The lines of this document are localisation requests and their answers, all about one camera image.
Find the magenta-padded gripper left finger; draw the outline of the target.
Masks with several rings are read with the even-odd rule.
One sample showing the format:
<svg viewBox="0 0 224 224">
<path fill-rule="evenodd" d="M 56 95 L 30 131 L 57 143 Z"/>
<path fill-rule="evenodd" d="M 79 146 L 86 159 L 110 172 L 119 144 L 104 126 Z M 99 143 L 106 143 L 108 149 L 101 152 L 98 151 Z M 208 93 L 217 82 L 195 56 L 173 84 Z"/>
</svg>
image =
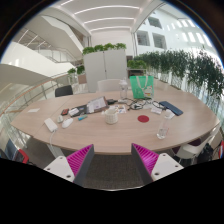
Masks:
<svg viewBox="0 0 224 224">
<path fill-rule="evenodd" d="M 67 157 L 58 156 L 44 170 L 82 186 L 93 156 L 94 145 L 90 144 Z"/>
</svg>

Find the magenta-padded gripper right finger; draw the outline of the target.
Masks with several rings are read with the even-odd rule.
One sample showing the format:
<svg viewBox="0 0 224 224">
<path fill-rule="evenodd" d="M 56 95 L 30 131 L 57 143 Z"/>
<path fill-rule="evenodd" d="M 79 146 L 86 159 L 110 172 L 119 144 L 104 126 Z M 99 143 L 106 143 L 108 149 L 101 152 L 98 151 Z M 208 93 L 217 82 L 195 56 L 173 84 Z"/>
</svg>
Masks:
<svg viewBox="0 0 224 224">
<path fill-rule="evenodd" d="M 183 169 L 167 153 L 157 154 L 135 143 L 131 145 L 131 153 L 145 185 Z"/>
</svg>

